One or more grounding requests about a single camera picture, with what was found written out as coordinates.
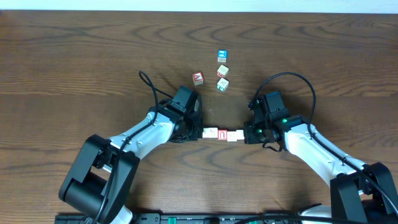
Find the plain cream wooden block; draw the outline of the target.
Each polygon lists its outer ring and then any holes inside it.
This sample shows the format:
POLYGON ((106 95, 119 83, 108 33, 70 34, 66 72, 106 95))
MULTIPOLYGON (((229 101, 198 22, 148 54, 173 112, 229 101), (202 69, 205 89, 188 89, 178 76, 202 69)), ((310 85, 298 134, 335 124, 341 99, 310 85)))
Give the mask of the plain cream wooden block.
POLYGON ((237 140, 244 140, 244 131, 242 129, 236 130, 236 139, 237 140))

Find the blue-edged number 3 block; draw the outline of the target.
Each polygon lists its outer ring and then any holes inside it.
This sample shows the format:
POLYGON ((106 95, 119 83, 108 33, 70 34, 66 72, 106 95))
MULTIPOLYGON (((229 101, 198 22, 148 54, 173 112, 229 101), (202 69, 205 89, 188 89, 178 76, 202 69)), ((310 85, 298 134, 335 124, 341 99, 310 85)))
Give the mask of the blue-edged number 3 block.
POLYGON ((236 131, 228 131, 227 132, 227 141, 228 142, 235 142, 237 141, 237 132, 236 131))

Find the red U wooden block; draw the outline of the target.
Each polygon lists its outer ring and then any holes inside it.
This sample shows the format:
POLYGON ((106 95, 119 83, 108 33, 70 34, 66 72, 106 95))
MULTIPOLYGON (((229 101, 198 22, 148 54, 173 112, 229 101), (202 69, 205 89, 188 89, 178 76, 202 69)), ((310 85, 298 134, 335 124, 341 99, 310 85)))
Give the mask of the red U wooden block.
POLYGON ((219 129, 217 138, 220 141, 226 141, 228 139, 228 131, 225 129, 219 129))

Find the cream block with yellow side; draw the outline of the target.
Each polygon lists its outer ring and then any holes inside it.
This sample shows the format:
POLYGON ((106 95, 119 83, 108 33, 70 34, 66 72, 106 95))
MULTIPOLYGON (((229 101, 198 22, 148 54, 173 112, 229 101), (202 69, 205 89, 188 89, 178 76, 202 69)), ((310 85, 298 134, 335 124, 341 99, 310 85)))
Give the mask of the cream block with yellow side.
POLYGON ((210 137, 211 137, 211 129, 210 128, 204 128, 203 129, 202 138, 210 138, 210 137))

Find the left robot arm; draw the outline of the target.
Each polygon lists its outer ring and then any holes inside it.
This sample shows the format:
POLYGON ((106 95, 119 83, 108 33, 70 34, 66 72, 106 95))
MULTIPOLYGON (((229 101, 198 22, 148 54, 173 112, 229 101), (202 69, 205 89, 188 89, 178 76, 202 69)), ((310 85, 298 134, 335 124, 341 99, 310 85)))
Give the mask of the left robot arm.
POLYGON ((107 139, 90 136, 58 197, 92 223, 130 223, 133 214, 125 202, 141 159, 161 144, 196 141, 202 136, 201 98, 181 86, 173 98, 156 101, 131 129, 107 139))

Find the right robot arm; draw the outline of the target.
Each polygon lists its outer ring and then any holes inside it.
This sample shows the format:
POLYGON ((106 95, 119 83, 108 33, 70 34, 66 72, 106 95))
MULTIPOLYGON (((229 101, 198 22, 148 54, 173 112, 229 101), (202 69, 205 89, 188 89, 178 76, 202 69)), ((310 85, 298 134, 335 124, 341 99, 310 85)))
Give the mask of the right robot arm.
POLYGON ((254 113, 244 124, 244 142, 268 148, 277 143, 304 161, 330 188, 331 205, 311 205, 299 211, 300 223, 397 223, 397 189, 382 163, 367 164, 323 137, 302 115, 292 116, 278 91, 248 104, 254 113))

